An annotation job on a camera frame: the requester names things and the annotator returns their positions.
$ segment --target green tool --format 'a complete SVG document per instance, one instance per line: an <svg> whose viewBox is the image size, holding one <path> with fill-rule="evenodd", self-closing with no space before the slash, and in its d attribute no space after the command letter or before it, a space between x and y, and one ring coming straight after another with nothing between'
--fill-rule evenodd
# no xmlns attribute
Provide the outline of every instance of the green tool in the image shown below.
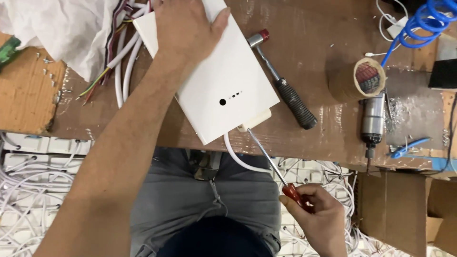
<svg viewBox="0 0 457 257"><path fill-rule="evenodd" d="M22 50L16 50L20 44L21 41L12 36L0 48L0 72L3 67L12 62L21 53Z"/></svg>

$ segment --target metal mallet head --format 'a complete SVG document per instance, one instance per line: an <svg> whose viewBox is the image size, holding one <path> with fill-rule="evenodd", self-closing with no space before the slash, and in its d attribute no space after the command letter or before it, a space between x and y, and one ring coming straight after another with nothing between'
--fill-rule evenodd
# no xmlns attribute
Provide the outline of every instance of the metal mallet head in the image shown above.
<svg viewBox="0 0 457 257"><path fill-rule="evenodd" d="M270 38L268 30L264 29L248 39L249 46L255 48Z"/></svg>

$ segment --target blue pliers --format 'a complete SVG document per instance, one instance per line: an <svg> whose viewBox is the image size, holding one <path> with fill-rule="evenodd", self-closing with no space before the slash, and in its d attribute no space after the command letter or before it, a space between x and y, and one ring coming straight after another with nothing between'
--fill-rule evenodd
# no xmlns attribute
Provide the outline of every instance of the blue pliers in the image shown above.
<svg viewBox="0 0 457 257"><path fill-rule="evenodd" d="M422 139L418 139L416 141L413 141L407 145L404 145L404 146L401 146L399 147L395 152L391 153L390 154L390 157L392 159L398 159L400 157L403 157L405 154L407 154L409 152L409 149L411 147L414 147L416 145L419 145L419 144L422 144L422 143L425 143L425 142L428 142L430 141L430 138L422 138Z"/></svg>

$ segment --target gray pants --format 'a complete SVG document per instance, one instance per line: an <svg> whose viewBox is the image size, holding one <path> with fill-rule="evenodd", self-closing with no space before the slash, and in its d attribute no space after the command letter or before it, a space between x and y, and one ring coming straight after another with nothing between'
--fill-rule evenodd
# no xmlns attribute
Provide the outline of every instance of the gray pants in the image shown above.
<svg viewBox="0 0 457 257"><path fill-rule="evenodd" d="M240 156L268 168L263 156ZM214 182L194 179L182 149L157 148L130 218L132 257L154 257L181 229L203 217L226 215L280 250L281 207L278 185L268 173L249 171L223 154Z"/></svg>

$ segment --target cardboard box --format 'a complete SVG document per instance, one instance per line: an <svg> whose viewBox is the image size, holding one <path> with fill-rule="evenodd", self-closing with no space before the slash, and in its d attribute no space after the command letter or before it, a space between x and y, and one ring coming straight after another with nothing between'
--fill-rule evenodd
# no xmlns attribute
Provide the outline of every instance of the cardboard box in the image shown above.
<svg viewBox="0 0 457 257"><path fill-rule="evenodd" d="M427 245L457 256L457 182L394 172L359 174L360 229L415 257Z"/></svg>

